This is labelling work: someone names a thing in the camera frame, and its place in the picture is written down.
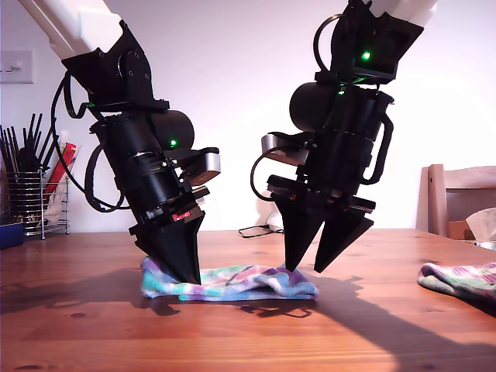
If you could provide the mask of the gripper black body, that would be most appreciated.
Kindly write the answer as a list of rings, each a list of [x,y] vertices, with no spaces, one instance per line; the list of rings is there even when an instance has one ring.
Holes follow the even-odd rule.
[[[209,152],[113,153],[115,183],[136,219],[169,225],[201,211],[208,194]]]
[[[357,197],[357,192],[362,184],[376,183],[375,176],[363,177],[373,146],[368,138],[351,133],[268,133],[267,157],[296,166],[297,178],[271,175],[267,188],[271,196],[304,201],[326,214],[371,213],[376,203]]]

